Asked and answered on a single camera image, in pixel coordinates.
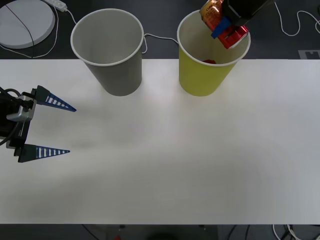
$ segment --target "dark floor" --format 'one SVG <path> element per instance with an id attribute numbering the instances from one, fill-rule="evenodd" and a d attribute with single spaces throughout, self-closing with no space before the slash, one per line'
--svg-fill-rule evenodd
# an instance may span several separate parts
<path id="1" fill-rule="evenodd" d="M 1 0 L 0 7 L 12 0 Z M 177 28 L 189 13 L 198 10 L 206 0 L 64 0 L 78 21 L 86 14 L 103 9 L 118 8 L 134 14 L 142 23 L 145 33 L 177 38 Z M 304 10 L 320 19 L 319 0 L 277 0 L 284 28 L 293 34 L 298 29 L 297 11 Z M 70 35 L 74 23 L 67 12 L 59 12 L 58 41 L 47 59 L 75 59 L 70 46 Z M 299 50 L 320 50 L 320 35 L 315 30 L 315 21 L 306 14 L 300 15 L 301 32 L 294 37 L 286 36 L 280 28 L 277 10 L 273 4 L 265 6 L 249 23 L 252 37 L 247 59 L 300 59 Z M 35 47 L 35 55 L 46 53 L 53 45 L 55 31 Z M 146 59 L 177 59 L 178 48 L 173 41 L 148 38 L 149 50 Z M 31 55 L 30 49 L 21 50 Z M 320 55 L 310 54 L 311 59 Z M 23 59 L 25 57 L 0 48 L 0 59 Z"/>
<path id="2" fill-rule="evenodd" d="M 114 240 L 120 235 L 121 240 L 226 240 L 233 225 L 127 225 L 119 230 L 118 225 L 86 225 L 99 240 Z M 248 225 L 238 225 L 230 240 L 245 240 Z M 285 232 L 282 225 L 276 230 L 281 237 Z M 320 234 L 320 227 L 295 225 L 294 232 L 303 240 L 315 239 Z M 1 240 L 95 240 L 81 225 L 70 224 L 29 224 L 0 225 Z M 252 225 L 248 240 L 276 240 L 271 225 Z"/>

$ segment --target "red item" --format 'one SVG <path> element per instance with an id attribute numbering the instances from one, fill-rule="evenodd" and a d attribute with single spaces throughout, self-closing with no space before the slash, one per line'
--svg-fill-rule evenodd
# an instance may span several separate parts
<path id="1" fill-rule="evenodd" d="M 217 64 L 215 60 L 210 60 L 210 59 L 205 60 L 205 61 L 203 61 L 203 62 L 204 62 L 204 63 L 207 63 L 207 64 Z"/>
<path id="2" fill-rule="evenodd" d="M 249 29 L 246 26 L 230 26 L 218 36 L 226 49 L 235 47 L 245 36 L 248 35 Z"/>

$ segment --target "paper cup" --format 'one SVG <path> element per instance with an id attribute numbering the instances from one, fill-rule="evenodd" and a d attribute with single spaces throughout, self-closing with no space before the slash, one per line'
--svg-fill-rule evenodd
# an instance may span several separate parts
<path id="1" fill-rule="evenodd" d="M 115 96 L 133 93 L 142 81 L 144 29 L 131 13 L 101 9 L 82 18 L 71 33 L 74 54 Z"/>
<path id="2" fill-rule="evenodd" d="M 250 48 L 250 34 L 230 49 L 211 34 L 198 10 L 186 16 L 178 27 L 179 81 L 182 88 L 194 96 L 212 94 Z M 217 64 L 203 62 L 206 60 Z"/>

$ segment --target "black cable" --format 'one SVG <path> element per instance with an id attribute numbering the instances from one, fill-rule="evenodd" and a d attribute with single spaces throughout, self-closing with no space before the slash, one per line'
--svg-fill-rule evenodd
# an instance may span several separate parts
<path id="1" fill-rule="evenodd" d="M 230 239 L 230 237 L 231 237 L 232 233 L 234 232 L 236 226 L 238 226 L 238 225 L 234 225 L 234 226 L 231 228 L 231 231 L 229 232 L 228 236 L 226 237 L 226 240 L 229 240 L 229 239 Z"/>
<path id="2" fill-rule="evenodd" d="M 35 56 L 35 42 L 34 42 L 34 38 L 32 37 L 31 35 L 31 32 L 29 31 L 29 28 L 24 24 L 23 21 L 21 21 L 21 19 L 10 9 L 10 7 L 8 7 L 7 5 L 5 5 L 9 10 L 10 12 L 16 16 L 16 18 L 23 24 L 23 26 L 25 27 L 25 29 L 28 31 L 29 35 L 30 35 L 30 38 L 31 38 L 31 41 L 32 41 L 32 55 L 31 55 L 31 58 L 33 59 L 34 56 Z"/>
<path id="3" fill-rule="evenodd" d="M 8 89 L 6 89 L 5 91 L 6 91 L 7 93 L 13 92 L 13 93 L 15 93 L 18 97 L 21 97 L 20 92 L 18 92 L 17 90 L 15 90 L 15 89 L 13 89 L 13 88 L 8 88 Z"/>
<path id="4" fill-rule="evenodd" d="M 251 225 L 248 225 L 248 227 L 246 228 L 244 240 L 247 240 L 247 239 L 248 239 L 248 233 L 249 233 L 250 226 L 251 226 Z"/>
<path id="5" fill-rule="evenodd" d="M 21 101 L 19 101 L 18 99 L 16 99 L 14 96 L 11 96 L 9 93 L 7 93 L 7 90 L 4 90 L 2 87 L 0 87 L 0 92 L 2 94 L 4 94 L 7 98 L 9 98 L 10 100 L 16 102 L 17 104 L 20 104 Z"/>
<path id="6" fill-rule="evenodd" d="M 0 141 L 0 146 L 5 144 L 6 142 L 8 142 L 12 137 L 13 135 L 15 134 L 17 128 L 18 128 L 18 125 L 19 125 L 19 122 L 17 122 L 14 127 L 12 128 L 11 132 L 9 133 L 9 135 L 3 139 L 2 141 Z"/>
<path id="7" fill-rule="evenodd" d="M 81 225 L 92 237 L 94 237 L 96 240 L 99 240 L 99 238 L 97 238 L 92 232 L 90 232 L 90 230 L 84 224 Z"/>

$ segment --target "cable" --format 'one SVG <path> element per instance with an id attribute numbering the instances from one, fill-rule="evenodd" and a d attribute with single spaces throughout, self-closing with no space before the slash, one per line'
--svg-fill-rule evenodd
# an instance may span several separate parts
<path id="1" fill-rule="evenodd" d="M 25 29 L 28 31 L 28 33 L 29 33 L 29 35 L 30 35 L 30 38 L 31 38 L 31 41 L 32 41 L 32 59 L 34 58 L 34 56 L 35 56 L 35 48 L 34 48 L 34 46 L 35 46 L 35 42 L 34 42 L 34 38 L 32 37 L 32 35 L 31 35 L 31 32 L 30 32 L 30 30 L 29 30 L 29 28 L 24 24 L 24 22 L 23 21 L 21 21 L 21 19 L 10 9 L 10 7 L 8 7 L 8 5 L 5 5 L 8 9 L 9 9 L 9 11 L 13 14 L 13 15 L 15 15 L 15 17 L 22 23 L 22 25 L 25 27 Z"/>
<path id="2" fill-rule="evenodd" d="M 52 48 L 46 54 L 43 54 L 43 55 L 40 55 L 40 56 L 35 56 L 34 57 L 35 59 L 47 56 L 52 51 L 52 49 L 54 49 L 54 47 L 55 47 L 55 45 L 57 43 L 58 29 L 59 29 L 59 15 L 58 15 L 57 9 L 55 7 L 54 7 L 54 11 L 55 11 L 55 14 L 56 14 L 56 30 L 55 30 L 54 44 L 53 44 Z"/>
<path id="3" fill-rule="evenodd" d="M 251 226 L 251 225 L 248 225 L 248 227 L 246 228 L 244 240 L 247 240 L 247 239 L 248 239 L 248 233 L 249 233 L 250 226 Z"/>
<path id="4" fill-rule="evenodd" d="M 15 54 L 19 54 L 19 55 L 25 56 L 25 57 L 27 57 L 27 58 L 29 58 L 29 59 L 38 59 L 38 58 L 41 58 L 41 57 L 47 56 L 47 55 L 52 51 L 52 49 L 54 49 L 54 47 L 56 46 L 57 38 L 58 38 L 58 30 L 59 30 L 59 15 L 58 15 L 57 9 L 56 9 L 55 7 L 54 7 L 53 9 L 54 9 L 55 14 L 56 14 L 56 31 L 55 31 L 55 39 L 54 39 L 54 43 L 53 43 L 52 48 L 51 48 L 51 49 L 50 49 L 46 54 L 43 54 L 43 55 L 40 55 L 40 56 L 33 56 L 33 52 L 32 52 L 32 56 L 28 56 L 28 55 L 26 55 L 26 54 L 23 54 L 23 53 L 20 53 L 20 52 L 17 52 L 17 51 L 13 51 L 13 50 L 11 50 L 11 49 L 9 49 L 9 48 L 6 48 L 6 47 L 4 47 L 4 46 L 2 46 L 2 45 L 0 45 L 0 47 L 1 47 L 1 48 L 3 48 L 4 50 L 7 50 L 7 51 L 13 52 L 13 53 L 15 53 Z"/>
<path id="5" fill-rule="evenodd" d="M 275 229 L 275 225 L 274 225 L 274 224 L 272 225 L 272 230 L 273 230 L 273 234 L 274 234 L 274 236 L 276 237 L 276 239 L 281 240 L 281 238 L 278 236 L 278 234 L 277 234 L 277 232 L 276 232 L 276 229 Z"/>
<path id="6" fill-rule="evenodd" d="M 226 240 L 230 240 L 230 237 L 232 235 L 232 233 L 234 232 L 235 228 L 237 227 L 238 225 L 234 225 L 232 228 L 231 228 L 231 231 L 229 232 L 228 236 L 226 237 Z"/>
<path id="7" fill-rule="evenodd" d="M 294 36 L 298 35 L 298 33 L 300 33 L 301 23 L 300 23 L 299 13 L 305 13 L 305 14 L 310 15 L 310 16 L 316 21 L 315 26 L 314 26 L 314 27 L 315 27 L 315 30 L 320 34 L 320 30 L 317 28 L 317 25 L 320 26 L 320 20 L 316 19 L 315 16 L 313 16 L 311 13 L 309 13 L 309 12 L 307 12 L 307 11 L 298 11 L 298 12 L 296 13 L 296 17 L 298 18 L 298 23 L 299 23 L 298 31 L 297 31 L 295 34 L 288 34 L 288 33 L 286 33 L 285 30 L 284 30 L 284 26 L 283 26 L 283 23 L 282 23 L 282 17 L 281 17 L 281 13 L 280 13 L 280 11 L 279 11 L 278 5 L 277 5 L 276 2 L 274 3 L 274 5 L 275 5 L 276 10 L 278 11 L 278 14 L 279 14 L 280 24 L 281 24 L 281 30 L 282 30 L 282 32 L 283 32 L 284 34 L 286 34 L 287 36 L 289 36 L 289 37 L 294 37 Z"/>
<path id="8" fill-rule="evenodd" d="M 67 12 L 71 15 L 74 24 L 77 24 L 77 22 L 76 22 L 76 20 L 75 20 L 75 18 L 74 18 L 74 16 L 73 16 L 73 14 L 72 14 L 68 9 L 66 9 L 65 11 L 67 11 Z"/>
<path id="9" fill-rule="evenodd" d="M 94 237 L 96 240 L 99 240 L 99 238 L 97 238 L 91 231 L 89 231 L 89 229 L 84 224 L 81 225 L 92 237 Z"/>
<path id="10" fill-rule="evenodd" d="M 9 135 L 3 139 L 2 141 L 0 141 L 0 146 L 5 144 L 6 142 L 8 142 L 12 137 L 13 135 L 15 134 L 17 128 L 18 128 L 18 125 L 19 125 L 19 122 L 17 122 L 14 127 L 12 128 L 11 132 L 9 133 Z"/>
<path id="11" fill-rule="evenodd" d="M 20 104 L 21 102 L 18 99 L 16 99 L 14 96 L 11 96 L 9 93 L 7 93 L 7 90 L 4 90 L 2 87 L 0 87 L 0 93 L 5 95 L 8 99 L 16 102 L 17 104 Z"/>
<path id="12" fill-rule="evenodd" d="M 13 89 L 13 88 L 8 88 L 8 89 L 6 89 L 5 91 L 6 91 L 7 93 L 13 92 L 13 93 L 15 93 L 18 97 L 21 96 L 20 92 L 18 92 L 17 90 L 15 90 L 15 89 Z"/>
<path id="13" fill-rule="evenodd" d="M 294 231 L 292 231 L 290 225 L 287 225 L 289 232 L 291 233 L 291 235 L 294 237 L 295 240 L 301 240 L 300 238 L 298 238 L 296 236 L 296 234 L 294 233 Z"/>
<path id="14" fill-rule="evenodd" d="M 286 225 L 283 225 L 283 227 L 284 227 L 284 233 L 283 233 L 283 235 L 282 235 L 282 237 L 281 237 L 281 240 L 285 240 L 286 237 L 290 234 L 290 232 L 289 232 L 289 230 L 287 229 Z"/>
<path id="15" fill-rule="evenodd" d="M 145 51 L 142 52 L 142 54 L 145 54 L 147 51 L 148 51 L 148 45 L 147 45 L 147 39 L 146 37 L 147 36 L 151 36 L 151 37 L 154 37 L 154 38 L 157 38 L 157 39 L 165 39 L 165 40 L 172 40 L 174 41 L 176 44 L 179 45 L 178 41 L 175 40 L 174 38 L 171 38 L 171 37 L 162 37 L 162 36 L 156 36 L 156 35 L 153 35 L 153 34 L 150 34 L 150 33 L 146 33 L 143 38 L 144 38 L 144 44 L 145 44 Z"/>

